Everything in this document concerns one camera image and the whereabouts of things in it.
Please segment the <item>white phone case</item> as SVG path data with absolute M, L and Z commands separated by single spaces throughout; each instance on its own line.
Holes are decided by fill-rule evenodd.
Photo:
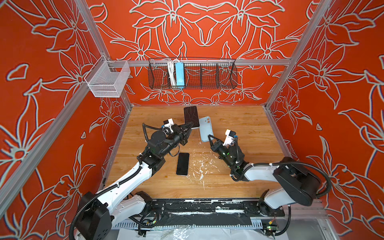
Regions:
M 199 119 L 199 131 L 200 131 L 200 136 L 201 136 L 201 141 L 202 142 L 208 142 L 209 141 L 209 135 L 213 136 L 213 128 L 212 128 L 212 121 L 209 116 L 203 117 Z

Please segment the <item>black phone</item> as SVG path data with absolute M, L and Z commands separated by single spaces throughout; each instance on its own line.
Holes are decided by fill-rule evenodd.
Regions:
M 179 153 L 176 174 L 178 176 L 187 176 L 189 171 L 189 153 Z

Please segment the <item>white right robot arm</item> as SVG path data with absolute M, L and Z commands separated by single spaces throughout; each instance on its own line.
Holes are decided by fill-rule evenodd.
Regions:
M 230 168 L 235 182 L 270 181 L 280 184 L 274 191 L 266 190 L 258 200 L 257 210 L 262 216 L 271 216 L 284 205 L 311 206 L 315 199 L 327 195 L 333 188 L 328 174 L 318 167 L 284 157 L 277 163 L 249 163 L 241 151 L 237 136 L 222 141 L 208 136 L 211 150 Z

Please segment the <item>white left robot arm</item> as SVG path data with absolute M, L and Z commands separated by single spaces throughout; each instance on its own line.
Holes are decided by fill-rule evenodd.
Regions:
M 137 156 L 136 165 L 107 188 L 92 194 L 86 193 L 79 203 L 77 213 L 69 228 L 69 239 L 102 240 L 112 227 L 145 211 L 152 200 L 146 193 L 125 198 L 141 183 L 150 179 L 165 163 L 165 156 L 188 142 L 193 123 L 171 126 L 170 134 L 161 128 L 153 128 L 148 136 L 148 125 L 143 124 L 147 145 Z

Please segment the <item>light blue box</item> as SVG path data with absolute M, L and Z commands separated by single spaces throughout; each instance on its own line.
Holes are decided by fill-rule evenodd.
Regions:
M 185 87 L 184 63 L 176 62 L 175 70 L 177 87 L 183 89 Z

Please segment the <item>clear acrylic bin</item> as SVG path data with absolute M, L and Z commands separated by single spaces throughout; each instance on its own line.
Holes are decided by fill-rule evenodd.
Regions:
M 119 98 L 131 75 L 128 61 L 108 61 L 101 56 L 85 76 L 96 98 Z

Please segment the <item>aluminium back crossbar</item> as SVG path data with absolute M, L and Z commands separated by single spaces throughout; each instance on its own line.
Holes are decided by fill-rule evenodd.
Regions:
M 151 59 L 151 60 L 134 60 L 134 61 L 107 61 L 109 67 L 122 68 L 125 63 L 130 67 L 147 67 L 150 64 L 167 64 L 171 59 Z M 186 64 L 232 64 L 236 66 L 288 66 L 291 59 L 197 59 L 197 60 L 180 60 Z

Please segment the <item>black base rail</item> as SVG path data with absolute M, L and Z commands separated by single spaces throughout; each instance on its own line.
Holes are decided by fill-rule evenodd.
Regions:
M 156 229 L 177 227 L 262 229 L 271 221 L 287 215 L 283 208 L 265 216 L 258 209 L 258 199 L 154 199 L 146 204 L 144 213 L 160 214 Z

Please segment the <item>aluminium frame post left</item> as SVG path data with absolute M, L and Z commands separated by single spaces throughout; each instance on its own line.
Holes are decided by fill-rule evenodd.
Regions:
M 108 60 L 108 61 L 113 61 L 111 59 L 111 56 L 107 50 L 107 47 L 102 39 L 102 36 L 97 28 L 97 25 L 94 21 L 94 18 L 93 16 L 91 15 L 91 11 L 88 7 L 88 4 L 86 1 L 75 1 L 77 7 L 78 7 L 78 10 L 81 14 L 81 16 L 83 17 L 83 20 L 85 21 L 86 23 L 86 26 L 89 30 L 89 33 L 98 49 L 98 52 L 100 54 L 100 57 L 101 56 L 105 56 L 105 58 Z M 127 109 L 131 110 L 132 109 L 132 105 L 130 103 L 130 100 L 128 98 L 128 95 L 127 93 L 125 92 L 125 88 L 121 94 L 121 96 L 119 98 L 122 98 L 122 100 L 124 101 L 124 104 L 126 106 Z

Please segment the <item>aluminium frame post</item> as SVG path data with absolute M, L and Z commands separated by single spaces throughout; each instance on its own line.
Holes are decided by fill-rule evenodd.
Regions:
M 288 79 L 290 73 L 295 67 L 295 64 L 298 62 L 300 56 L 304 52 L 304 49 L 306 45 L 308 44 L 311 36 L 314 34 L 317 26 L 319 25 L 322 17 L 324 16 L 326 10 L 329 8 L 332 1 L 326 0 L 326 1 L 320 1 L 317 9 L 315 10 L 312 18 L 308 22 L 308 25 L 299 40 L 295 50 L 293 51 L 293 54 L 290 58 L 289 64 L 285 67 L 283 73 L 279 77 L 277 83 L 275 84 L 275 87 L 270 94 L 268 100 L 266 101 L 266 104 L 264 105 L 266 110 L 270 110 L 273 102 L 277 98 L 278 93 L 280 92 L 280 89 L 283 88 L 284 82 Z
M 98 52 L 100 54 L 100 57 L 101 56 L 105 56 L 105 58 L 108 60 L 108 61 L 113 61 L 111 59 L 111 56 L 107 50 L 107 47 L 102 39 L 102 36 L 97 28 L 97 25 L 94 21 L 94 18 L 93 16 L 91 15 L 91 11 L 88 7 L 88 4 L 86 1 L 75 1 L 77 7 L 78 7 L 78 10 L 81 14 L 81 16 L 83 17 L 83 20 L 85 21 L 86 23 L 86 26 L 89 30 L 89 33 L 98 49 Z M 124 104 L 126 106 L 127 109 L 131 110 L 132 109 L 132 105 L 130 103 L 130 100 L 128 98 L 128 95 L 127 93 L 125 92 L 125 88 L 121 94 L 121 96 L 119 98 L 122 98 L 122 100 L 124 101 Z

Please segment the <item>aluminium frame post right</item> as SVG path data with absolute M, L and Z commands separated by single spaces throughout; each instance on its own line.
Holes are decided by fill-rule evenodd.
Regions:
M 308 25 L 299 40 L 295 50 L 293 51 L 293 54 L 290 58 L 289 64 L 285 67 L 283 73 L 279 77 L 277 83 L 275 84 L 275 87 L 270 94 L 268 100 L 266 101 L 266 104 L 264 105 L 266 110 L 270 110 L 273 102 L 277 98 L 278 93 L 280 92 L 280 89 L 283 88 L 284 82 L 288 79 L 290 73 L 295 67 L 295 64 L 298 62 L 300 56 L 304 52 L 304 49 L 306 45 L 308 44 L 311 36 L 314 34 L 317 26 L 319 25 L 322 17 L 324 16 L 326 10 L 329 8 L 332 1 L 326 0 L 326 1 L 320 1 L 317 9 L 315 10 L 312 18 L 308 22 Z

